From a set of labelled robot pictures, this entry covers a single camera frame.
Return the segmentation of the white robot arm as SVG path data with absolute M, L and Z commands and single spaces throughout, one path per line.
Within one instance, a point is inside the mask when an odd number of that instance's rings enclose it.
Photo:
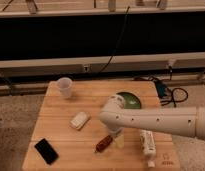
M 99 118 L 111 135 L 126 127 L 205 141 L 205 107 L 127 109 L 125 99 L 114 94 L 101 109 Z

